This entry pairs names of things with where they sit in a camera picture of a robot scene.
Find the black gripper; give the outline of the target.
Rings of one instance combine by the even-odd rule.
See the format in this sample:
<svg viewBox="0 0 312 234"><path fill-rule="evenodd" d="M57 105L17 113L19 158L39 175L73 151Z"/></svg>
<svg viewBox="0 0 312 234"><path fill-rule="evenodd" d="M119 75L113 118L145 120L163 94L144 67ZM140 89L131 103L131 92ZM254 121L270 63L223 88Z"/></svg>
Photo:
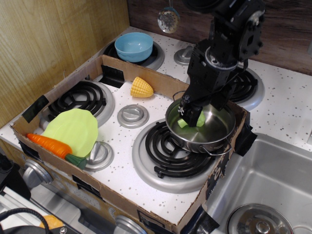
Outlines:
<svg viewBox="0 0 312 234"><path fill-rule="evenodd" d="M236 84L230 74L237 67L235 47L222 39L204 39L194 47L187 74L190 85L180 99L179 116L195 127L203 106L211 104L222 110L232 97Z"/></svg>

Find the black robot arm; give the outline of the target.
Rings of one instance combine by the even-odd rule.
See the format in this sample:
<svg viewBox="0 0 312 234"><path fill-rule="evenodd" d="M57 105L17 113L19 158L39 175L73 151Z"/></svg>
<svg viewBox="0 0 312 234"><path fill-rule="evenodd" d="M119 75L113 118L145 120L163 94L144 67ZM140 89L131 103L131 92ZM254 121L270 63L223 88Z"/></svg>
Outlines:
<svg viewBox="0 0 312 234"><path fill-rule="evenodd" d="M212 14L208 39L193 49L187 74L190 85L180 100L178 112L194 127L204 106L223 109L232 97L236 74L258 55L264 22L265 3L261 0L185 0L187 8Z"/></svg>

